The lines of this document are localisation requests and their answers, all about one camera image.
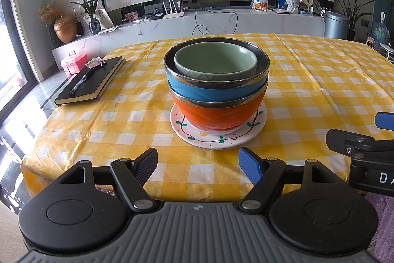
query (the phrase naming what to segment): notebook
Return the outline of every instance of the notebook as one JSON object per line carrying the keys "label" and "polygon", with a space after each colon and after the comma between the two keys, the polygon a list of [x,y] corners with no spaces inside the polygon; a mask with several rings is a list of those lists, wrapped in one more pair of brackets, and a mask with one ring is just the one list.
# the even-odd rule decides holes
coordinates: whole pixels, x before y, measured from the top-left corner
{"label": "notebook", "polygon": [[95,67],[93,73],[84,81],[72,95],[70,90],[79,82],[79,80],[87,74],[89,67],[84,66],[71,82],[62,90],[59,96],[55,99],[56,105],[62,105],[73,102],[81,102],[84,100],[91,100],[99,97],[102,94],[104,87],[108,85],[109,79],[118,71],[118,67],[125,60],[122,57],[114,57],[105,60],[107,64],[103,67]]}
{"label": "notebook", "polygon": [[110,84],[110,82],[112,81],[112,79],[115,77],[116,73],[121,69],[121,67],[123,66],[123,63],[126,61],[126,59],[124,58],[121,63],[119,64],[119,66],[116,68],[115,72],[111,75],[110,79],[107,80],[107,83],[104,85],[104,87],[101,89],[101,92],[99,92],[97,98],[100,98],[101,95],[103,94],[103,92],[105,91],[105,89],[107,88],[107,86]]}

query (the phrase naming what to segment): trash can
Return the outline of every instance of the trash can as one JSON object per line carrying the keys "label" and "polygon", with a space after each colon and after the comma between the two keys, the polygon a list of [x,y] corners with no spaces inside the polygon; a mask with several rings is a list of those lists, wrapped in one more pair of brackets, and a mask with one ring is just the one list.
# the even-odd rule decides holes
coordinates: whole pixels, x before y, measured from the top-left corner
{"label": "trash can", "polygon": [[347,30],[349,29],[350,19],[337,13],[327,12],[324,15],[326,28],[324,37],[347,39]]}

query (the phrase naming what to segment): tile floor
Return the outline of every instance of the tile floor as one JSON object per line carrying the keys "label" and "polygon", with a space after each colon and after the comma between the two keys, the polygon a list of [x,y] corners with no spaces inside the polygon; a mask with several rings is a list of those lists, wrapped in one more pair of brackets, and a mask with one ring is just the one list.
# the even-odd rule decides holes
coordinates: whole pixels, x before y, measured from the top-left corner
{"label": "tile floor", "polygon": [[54,100],[68,84],[64,71],[59,71],[35,86],[17,105],[0,128],[0,199],[18,212],[29,199],[20,171],[25,153],[52,114]]}

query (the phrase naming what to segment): green bowl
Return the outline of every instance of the green bowl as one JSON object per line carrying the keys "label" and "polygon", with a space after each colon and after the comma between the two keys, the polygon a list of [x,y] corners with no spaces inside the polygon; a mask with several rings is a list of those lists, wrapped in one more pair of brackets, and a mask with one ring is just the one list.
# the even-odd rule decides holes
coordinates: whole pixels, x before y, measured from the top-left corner
{"label": "green bowl", "polygon": [[178,71],[204,81],[233,81],[253,77],[257,57],[242,46],[222,42],[196,43],[181,48],[174,57]]}

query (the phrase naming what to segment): photo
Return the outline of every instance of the photo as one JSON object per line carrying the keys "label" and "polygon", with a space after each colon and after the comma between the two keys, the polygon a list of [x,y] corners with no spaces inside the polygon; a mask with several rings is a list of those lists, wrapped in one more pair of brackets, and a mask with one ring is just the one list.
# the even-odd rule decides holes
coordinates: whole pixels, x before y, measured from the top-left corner
{"label": "photo", "polygon": [[138,19],[138,12],[131,12],[125,14],[125,19],[127,20],[128,23],[132,23],[133,21]]}

